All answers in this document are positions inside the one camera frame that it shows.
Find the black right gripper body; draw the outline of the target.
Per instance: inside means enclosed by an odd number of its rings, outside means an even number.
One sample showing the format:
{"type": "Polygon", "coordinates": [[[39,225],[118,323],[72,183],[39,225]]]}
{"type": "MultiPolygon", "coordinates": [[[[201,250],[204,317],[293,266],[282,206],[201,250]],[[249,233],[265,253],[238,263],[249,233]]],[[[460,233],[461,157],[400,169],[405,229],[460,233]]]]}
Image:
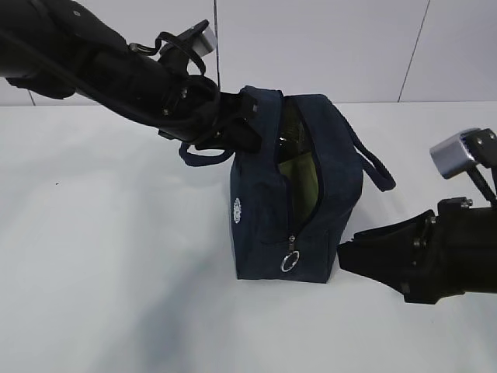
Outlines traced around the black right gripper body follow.
{"type": "Polygon", "coordinates": [[[426,251],[402,283],[404,301],[436,304],[466,293],[496,293],[496,207],[466,197],[437,204],[426,251]]]}

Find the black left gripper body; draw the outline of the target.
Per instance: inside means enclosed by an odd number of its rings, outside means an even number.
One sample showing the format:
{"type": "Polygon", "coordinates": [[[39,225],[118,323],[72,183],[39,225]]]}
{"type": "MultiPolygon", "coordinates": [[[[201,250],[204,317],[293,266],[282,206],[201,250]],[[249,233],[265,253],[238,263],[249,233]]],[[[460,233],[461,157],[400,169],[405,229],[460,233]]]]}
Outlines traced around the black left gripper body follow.
{"type": "Polygon", "coordinates": [[[227,146],[227,126],[236,118],[250,124],[257,111],[258,102],[251,94],[222,92],[212,80],[194,75],[176,86],[165,102],[166,124],[158,134],[199,150],[233,150],[227,146]]]}

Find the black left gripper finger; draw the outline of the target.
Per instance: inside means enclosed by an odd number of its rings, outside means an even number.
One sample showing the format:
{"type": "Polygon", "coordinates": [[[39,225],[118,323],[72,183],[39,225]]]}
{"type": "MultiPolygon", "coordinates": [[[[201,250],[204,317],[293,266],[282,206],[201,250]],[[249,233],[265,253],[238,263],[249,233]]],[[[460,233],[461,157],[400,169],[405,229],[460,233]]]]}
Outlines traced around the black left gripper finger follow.
{"type": "Polygon", "coordinates": [[[227,126],[227,146],[240,152],[259,152],[261,136],[246,119],[236,118],[227,126]]]}

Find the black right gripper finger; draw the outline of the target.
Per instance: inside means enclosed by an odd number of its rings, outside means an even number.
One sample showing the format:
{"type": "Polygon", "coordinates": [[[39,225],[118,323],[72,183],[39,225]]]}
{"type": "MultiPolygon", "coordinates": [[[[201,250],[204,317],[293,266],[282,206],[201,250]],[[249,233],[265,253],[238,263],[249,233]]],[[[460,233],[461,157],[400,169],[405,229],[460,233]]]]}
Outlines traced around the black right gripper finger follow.
{"type": "Polygon", "coordinates": [[[436,221],[437,217],[434,211],[428,210],[406,221],[358,232],[353,236],[351,246],[360,248],[396,246],[406,246],[413,249],[425,248],[436,221]]]}
{"type": "Polygon", "coordinates": [[[342,270],[380,282],[402,295],[415,293],[412,240],[351,240],[338,247],[342,270]]]}

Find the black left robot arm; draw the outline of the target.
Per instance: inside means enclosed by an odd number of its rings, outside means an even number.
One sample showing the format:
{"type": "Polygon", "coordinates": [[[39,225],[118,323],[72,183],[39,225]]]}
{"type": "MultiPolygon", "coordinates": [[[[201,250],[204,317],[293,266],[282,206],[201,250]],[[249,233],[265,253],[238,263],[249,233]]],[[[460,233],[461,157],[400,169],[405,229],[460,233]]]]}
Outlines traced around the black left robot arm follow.
{"type": "Polygon", "coordinates": [[[125,40],[76,1],[1,3],[1,77],[51,99],[84,96],[169,140],[257,152],[257,102],[223,92],[203,57],[217,48],[207,20],[151,46],[125,40]]]}

